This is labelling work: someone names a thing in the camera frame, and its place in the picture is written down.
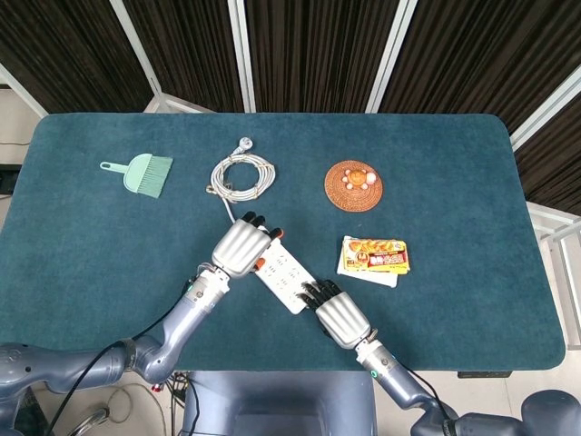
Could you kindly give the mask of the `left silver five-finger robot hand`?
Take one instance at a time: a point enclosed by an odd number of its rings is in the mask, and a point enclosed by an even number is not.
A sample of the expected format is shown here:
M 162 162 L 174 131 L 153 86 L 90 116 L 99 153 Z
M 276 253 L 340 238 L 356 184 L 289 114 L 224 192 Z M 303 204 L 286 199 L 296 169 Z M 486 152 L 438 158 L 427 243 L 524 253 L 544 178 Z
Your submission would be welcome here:
M 212 251 L 212 263 L 231 278 L 241 278 L 252 271 L 263 253 L 276 238 L 281 238 L 280 227 L 268 230 L 265 218 L 248 211 L 237 219 Z

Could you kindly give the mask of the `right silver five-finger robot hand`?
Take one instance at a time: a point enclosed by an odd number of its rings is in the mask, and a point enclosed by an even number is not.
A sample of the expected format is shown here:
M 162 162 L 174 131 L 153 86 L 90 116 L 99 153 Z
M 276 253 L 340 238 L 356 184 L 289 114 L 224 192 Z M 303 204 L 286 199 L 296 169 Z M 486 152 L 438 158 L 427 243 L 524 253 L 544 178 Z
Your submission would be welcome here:
M 347 292 L 331 280 L 304 282 L 298 294 L 314 311 L 326 334 L 345 350 L 376 339 L 378 331 Z

